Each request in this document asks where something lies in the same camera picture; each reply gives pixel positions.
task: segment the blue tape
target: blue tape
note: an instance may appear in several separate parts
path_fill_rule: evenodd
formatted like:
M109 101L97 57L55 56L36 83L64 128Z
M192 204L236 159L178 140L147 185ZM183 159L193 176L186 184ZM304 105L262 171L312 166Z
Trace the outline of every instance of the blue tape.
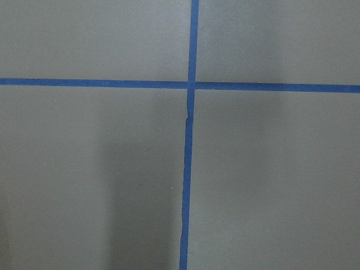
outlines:
M360 85L197 82L196 89L360 93Z
M12 79L0 78L0 85L17 86L74 86L186 89L187 82L151 80L79 80L79 79Z
M187 75L187 119L185 128L184 180L182 191L182 233L180 240L180 270L187 269L187 250L189 236L192 126L194 123L194 100L196 80L197 27L199 19L199 0L191 1L190 47Z

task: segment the gray floor section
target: gray floor section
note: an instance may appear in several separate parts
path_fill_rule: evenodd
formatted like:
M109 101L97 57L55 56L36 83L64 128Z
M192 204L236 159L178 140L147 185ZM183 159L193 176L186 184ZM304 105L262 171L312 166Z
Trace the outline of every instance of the gray floor section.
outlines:
M0 269L178 268L186 91L0 86Z
M196 79L360 84L360 2L200 1Z
M0 78L185 81L190 3L2 1Z
M188 269L358 269L359 104L197 91Z

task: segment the floor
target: floor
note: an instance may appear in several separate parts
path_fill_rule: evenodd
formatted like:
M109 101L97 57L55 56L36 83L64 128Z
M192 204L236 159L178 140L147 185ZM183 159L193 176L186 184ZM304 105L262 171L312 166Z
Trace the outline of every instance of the floor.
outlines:
M360 2L0 3L0 269L358 269Z

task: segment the vertical blue line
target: vertical blue line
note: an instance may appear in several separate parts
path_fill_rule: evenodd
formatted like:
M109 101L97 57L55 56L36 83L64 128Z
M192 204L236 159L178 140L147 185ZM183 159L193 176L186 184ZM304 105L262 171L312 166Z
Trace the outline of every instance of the vertical blue line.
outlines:
M187 248L189 235L192 125L194 123L194 99L196 80L197 25L199 18L199 0L191 1L190 46L187 75L187 119L185 127L184 180L182 191L182 233L180 241L180 270L187 270Z

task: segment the blue tape strip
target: blue tape strip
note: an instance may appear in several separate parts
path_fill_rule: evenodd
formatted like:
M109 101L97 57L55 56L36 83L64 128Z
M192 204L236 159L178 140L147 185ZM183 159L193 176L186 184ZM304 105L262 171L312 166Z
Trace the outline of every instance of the blue tape strip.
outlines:
M187 82L151 80L80 80L80 79L12 79L0 78L0 85L17 86L75 86L186 89Z
M190 47L187 75L187 119L185 129L184 180L182 191L182 233L180 240L180 270L187 269L187 249L189 235L192 126L194 123L194 100L196 80L197 26L199 19L199 0L191 1Z
M360 93L360 85L197 82L196 89Z

